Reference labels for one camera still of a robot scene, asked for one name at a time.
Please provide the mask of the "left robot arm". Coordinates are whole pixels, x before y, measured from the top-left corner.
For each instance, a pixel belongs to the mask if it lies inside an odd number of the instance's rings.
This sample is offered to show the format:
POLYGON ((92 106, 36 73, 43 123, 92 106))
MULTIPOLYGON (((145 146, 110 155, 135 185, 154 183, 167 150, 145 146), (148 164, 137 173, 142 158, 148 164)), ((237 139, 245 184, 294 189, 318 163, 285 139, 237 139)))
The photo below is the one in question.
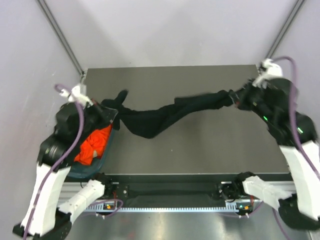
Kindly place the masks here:
POLYGON ((81 144, 95 130, 108 127, 118 111, 99 103, 65 103, 55 115, 53 133, 39 147, 36 180, 24 219, 12 232, 24 240, 64 240, 75 220, 95 201, 113 196, 111 178, 94 173, 87 185, 58 204, 65 179, 81 144))

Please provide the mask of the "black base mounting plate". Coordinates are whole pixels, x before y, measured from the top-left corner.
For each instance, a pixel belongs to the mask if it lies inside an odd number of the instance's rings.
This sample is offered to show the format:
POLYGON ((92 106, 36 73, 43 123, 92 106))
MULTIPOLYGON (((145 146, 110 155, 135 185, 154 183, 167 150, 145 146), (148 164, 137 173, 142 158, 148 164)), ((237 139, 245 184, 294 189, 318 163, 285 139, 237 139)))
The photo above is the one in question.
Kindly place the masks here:
POLYGON ((125 208, 211 208, 246 198, 235 174, 113 174, 102 176, 103 199, 125 208))

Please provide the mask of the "aluminium frame rail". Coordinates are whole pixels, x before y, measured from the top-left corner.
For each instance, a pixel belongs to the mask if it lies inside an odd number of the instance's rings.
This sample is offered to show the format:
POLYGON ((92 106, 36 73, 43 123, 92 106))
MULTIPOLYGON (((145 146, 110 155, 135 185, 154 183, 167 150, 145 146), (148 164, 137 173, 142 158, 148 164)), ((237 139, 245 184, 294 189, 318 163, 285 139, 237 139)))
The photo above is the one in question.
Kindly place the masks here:
MULTIPOLYGON (((283 191, 287 191, 292 194, 296 193, 296 187, 293 181, 268 181, 267 183, 283 191)), ((82 187, 79 182, 65 182, 62 186, 58 202, 62 203, 67 201, 77 194, 81 189, 82 187)))

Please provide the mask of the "black t-shirt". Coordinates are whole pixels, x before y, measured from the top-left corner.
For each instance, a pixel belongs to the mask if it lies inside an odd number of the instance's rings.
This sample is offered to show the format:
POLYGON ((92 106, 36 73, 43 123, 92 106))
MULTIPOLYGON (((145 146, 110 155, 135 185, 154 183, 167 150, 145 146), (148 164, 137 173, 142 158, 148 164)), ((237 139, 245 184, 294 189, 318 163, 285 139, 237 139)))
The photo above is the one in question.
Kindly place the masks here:
POLYGON ((231 106, 235 92, 220 90, 216 93, 175 97, 174 103, 153 110, 133 110, 125 107, 123 103, 128 93, 128 90, 122 90, 116 98, 102 100, 101 105, 118 111, 113 124, 116 130, 119 130, 120 123, 123 123, 132 134, 152 139, 188 114, 231 106))

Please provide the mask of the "orange t-shirt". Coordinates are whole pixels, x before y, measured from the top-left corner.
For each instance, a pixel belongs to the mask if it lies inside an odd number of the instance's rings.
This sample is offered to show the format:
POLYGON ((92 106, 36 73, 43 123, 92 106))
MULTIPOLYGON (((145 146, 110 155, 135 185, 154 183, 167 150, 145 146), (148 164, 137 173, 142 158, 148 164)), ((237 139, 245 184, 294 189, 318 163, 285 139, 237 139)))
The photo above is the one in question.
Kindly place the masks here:
POLYGON ((103 156, 112 132, 113 126, 94 130, 80 146, 80 153, 74 158, 74 162, 84 166, 90 166, 94 158, 103 156))

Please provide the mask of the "teal plastic basket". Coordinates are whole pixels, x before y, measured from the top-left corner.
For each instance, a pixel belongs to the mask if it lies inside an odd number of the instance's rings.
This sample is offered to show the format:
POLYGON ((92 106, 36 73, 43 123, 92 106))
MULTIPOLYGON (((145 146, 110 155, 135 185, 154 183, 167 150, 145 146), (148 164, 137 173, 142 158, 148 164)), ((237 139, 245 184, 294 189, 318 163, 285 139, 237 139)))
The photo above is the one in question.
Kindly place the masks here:
POLYGON ((82 165, 78 162, 74 162, 74 158, 80 153, 81 144, 87 139, 87 137, 90 134, 91 133, 88 133, 86 131, 82 132, 80 140, 78 141, 75 148, 71 151, 71 153, 67 156, 67 158, 64 161, 65 163, 69 163, 70 165, 70 171, 67 175, 69 178, 75 178, 75 179, 90 178, 101 169, 102 165, 104 164, 107 158, 108 150, 110 148, 110 145, 114 137, 113 125, 112 125, 112 131, 111 131, 107 146, 101 158, 94 158, 91 165, 82 165))

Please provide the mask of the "corner aluminium post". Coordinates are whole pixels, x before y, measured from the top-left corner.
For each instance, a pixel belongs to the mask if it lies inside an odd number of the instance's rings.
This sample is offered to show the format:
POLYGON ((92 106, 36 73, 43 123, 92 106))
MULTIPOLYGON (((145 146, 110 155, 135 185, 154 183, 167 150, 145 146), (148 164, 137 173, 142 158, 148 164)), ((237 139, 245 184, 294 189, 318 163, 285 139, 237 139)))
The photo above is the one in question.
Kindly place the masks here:
POLYGON ((289 14, 285 18, 285 21, 281 25, 281 28, 279 29, 275 39, 273 40, 270 48, 268 49, 268 51, 265 54, 265 58, 266 59, 271 59, 275 55, 277 49, 281 45, 281 43, 284 40, 286 34, 289 32, 289 30, 290 30, 291 26, 293 25, 296 17, 300 13, 300 11, 302 10, 302 8, 303 8, 303 6, 304 6, 304 4, 306 2, 307 2, 307 0, 296 0, 294 2, 293 7, 289 11, 289 14))
POLYGON ((56 18, 54 17, 49 5, 45 0, 36 0, 36 3, 38 4, 39 8, 41 9, 42 13, 44 14, 45 18, 47 19, 49 25, 53 29, 54 34, 58 38, 59 42, 61 43, 64 51, 68 55, 69 59, 71 60, 74 68, 78 72, 80 76, 83 76, 85 71, 81 67, 79 61, 76 58, 76 55, 74 54, 74 51, 72 50, 67 38, 65 37, 63 31, 61 30, 56 18))

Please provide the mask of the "right corner aluminium post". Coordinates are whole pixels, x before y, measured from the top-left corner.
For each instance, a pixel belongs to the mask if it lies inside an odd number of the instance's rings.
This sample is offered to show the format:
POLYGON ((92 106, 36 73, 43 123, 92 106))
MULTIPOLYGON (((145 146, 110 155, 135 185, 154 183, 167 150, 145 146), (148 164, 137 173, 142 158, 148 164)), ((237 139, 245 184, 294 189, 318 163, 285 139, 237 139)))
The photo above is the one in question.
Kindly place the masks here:
POLYGON ((293 25, 296 17, 300 13, 300 11, 302 10, 302 8, 303 8, 303 6, 304 6, 304 4, 306 2, 307 2, 307 0, 296 0, 294 2, 293 7, 289 11, 289 14, 285 18, 285 21, 281 25, 281 28, 279 29, 275 39, 273 40, 270 48, 268 49, 268 51, 265 54, 265 58, 266 59, 271 59, 275 55, 277 49, 281 45, 281 43, 284 40, 286 34, 289 32, 289 30, 290 30, 291 26, 293 25))

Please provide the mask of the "left corner aluminium post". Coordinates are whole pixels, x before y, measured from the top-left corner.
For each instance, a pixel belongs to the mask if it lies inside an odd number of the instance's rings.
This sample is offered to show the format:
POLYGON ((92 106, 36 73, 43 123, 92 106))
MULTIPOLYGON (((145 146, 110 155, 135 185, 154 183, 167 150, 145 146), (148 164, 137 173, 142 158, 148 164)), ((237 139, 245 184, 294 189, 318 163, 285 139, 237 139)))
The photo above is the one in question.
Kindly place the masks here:
POLYGON ((38 4, 39 8, 41 9, 42 13, 44 14, 45 18, 47 19, 49 25, 53 29, 54 34, 58 38, 59 42, 61 43, 64 51, 68 55, 69 59, 71 60, 74 68, 78 72, 80 76, 83 76, 85 71, 81 67, 79 61, 76 58, 76 55, 74 54, 74 51, 72 50, 67 38, 65 37, 63 31, 61 30, 56 18, 54 17, 49 5, 45 0, 36 0, 36 3, 38 4))

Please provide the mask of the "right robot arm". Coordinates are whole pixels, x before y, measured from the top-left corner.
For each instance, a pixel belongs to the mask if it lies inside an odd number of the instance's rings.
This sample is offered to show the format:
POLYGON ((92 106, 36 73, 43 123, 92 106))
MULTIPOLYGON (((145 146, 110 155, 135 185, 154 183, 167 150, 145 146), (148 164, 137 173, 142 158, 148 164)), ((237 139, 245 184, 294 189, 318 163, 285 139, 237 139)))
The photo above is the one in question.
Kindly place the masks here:
POLYGON ((283 77, 266 80, 261 87, 249 80, 229 97, 239 110, 255 113, 267 125, 285 157, 295 193, 262 180, 252 172, 242 172, 233 183, 239 198, 253 196, 273 208, 294 230, 320 228, 320 143, 312 119, 297 112, 291 96, 297 89, 283 77))

